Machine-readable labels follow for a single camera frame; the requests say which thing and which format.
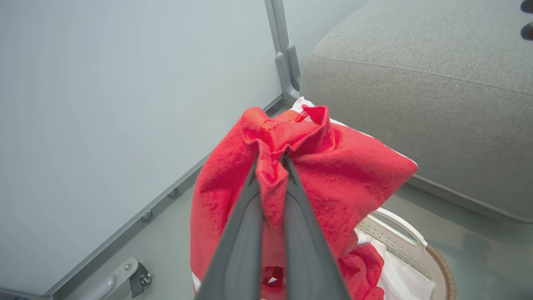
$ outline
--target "metal bracket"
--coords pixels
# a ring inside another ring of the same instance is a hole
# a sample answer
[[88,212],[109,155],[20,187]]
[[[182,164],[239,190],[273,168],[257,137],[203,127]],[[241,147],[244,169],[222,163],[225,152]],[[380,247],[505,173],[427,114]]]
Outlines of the metal bracket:
[[79,300],[107,299],[128,279],[130,280],[132,298],[135,298],[150,285],[152,275],[135,257],[130,257]]
[[300,92],[298,92],[290,82],[289,70],[287,70],[287,65],[285,64],[285,56],[281,52],[276,54],[276,66],[278,67],[278,75],[283,97],[292,101],[298,100]]
[[296,47],[294,44],[289,44],[283,0],[265,0],[265,5],[276,51],[276,66],[283,96],[286,99],[296,101],[300,97],[302,75]]
[[294,44],[289,44],[287,47],[287,55],[289,56],[290,77],[294,89],[300,91],[300,79],[302,78],[302,74],[300,73],[300,63],[298,62],[296,46],[294,46]]
[[132,291],[132,298],[141,295],[144,289],[152,282],[152,274],[146,270],[146,268],[139,263],[139,268],[130,277],[130,290]]

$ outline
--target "basket rim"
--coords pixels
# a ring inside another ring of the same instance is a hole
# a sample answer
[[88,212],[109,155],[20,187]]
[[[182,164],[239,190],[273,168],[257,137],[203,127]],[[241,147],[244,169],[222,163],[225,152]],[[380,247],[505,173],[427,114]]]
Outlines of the basket rim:
[[426,247],[427,253],[435,260],[439,266],[442,275],[444,275],[444,281],[446,283],[446,300],[456,300],[457,299],[457,289],[455,286],[454,276],[451,273],[450,266],[440,255],[440,253],[430,244]]

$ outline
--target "gray floor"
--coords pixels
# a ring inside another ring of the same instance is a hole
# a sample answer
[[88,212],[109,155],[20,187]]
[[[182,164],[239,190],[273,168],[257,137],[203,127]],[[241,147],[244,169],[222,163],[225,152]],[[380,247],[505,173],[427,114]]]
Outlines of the gray floor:
[[410,185],[383,207],[442,254],[458,299],[533,299],[533,225],[498,222]]
[[[154,274],[152,286],[137,299],[193,299],[191,199],[189,189],[171,201],[66,299],[79,298],[130,256]],[[453,271],[458,299],[533,299],[533,225],[499,223],[409,185],[384,207],[409,221],[440,251]],[[127,285],[110,299],[131,299]]]

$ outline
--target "basket handle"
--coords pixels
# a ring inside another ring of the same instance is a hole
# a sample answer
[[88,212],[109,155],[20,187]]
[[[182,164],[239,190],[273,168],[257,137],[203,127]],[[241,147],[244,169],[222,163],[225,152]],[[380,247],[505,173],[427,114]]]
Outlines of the basket handle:
[[382,226],[387,227],[387,229],[393,231],[394,233],[396,233],[398,236],[402,237],[407,242],[409,242],[411,244],[414,244],[415,246],[418,244],[418,246],[420,246],[423,249],[425,249],[427,247],[427,242],[424,239],[424,236],[418,230],[416,230],[411,224],[409,224],[409,222],[407,222],[406,220],[402,219],[401,217],[399,217],[398,215],[392,213],[391,211],[388,211],[388,210],[386,210],[384,208],[381,208],[381,207],[376,209],[374,212],[379,214],[379,215],[382,215],[382,216],[386,217],[387,219],[389,219],[389,220],[395,222],[396,224],[400,225],[403,229],[405,229],[407,232],[409,232],[409,234],[411,234],[415,238],[417,243],[413,243],[412,239],[408,238],[407,236],[405,236],[401,232],[398,232],[397,230],[395,230],[394,228],[390,227],[389,225],[387,225],[386,223],[382,222],[381,220],[377,219],[376,217],[374,217],[372,215],[368,215],[368,217],[370,217],[372,220],[380,223]]

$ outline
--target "fabric upholstery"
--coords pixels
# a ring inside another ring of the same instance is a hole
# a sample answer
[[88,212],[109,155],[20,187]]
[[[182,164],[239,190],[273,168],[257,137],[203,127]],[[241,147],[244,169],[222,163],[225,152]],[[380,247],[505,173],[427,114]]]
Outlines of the fabric upholstery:
[[417,186],[533,222],[533,42],[520,3],[371,0],[317,45],[300,92],[415,160]]

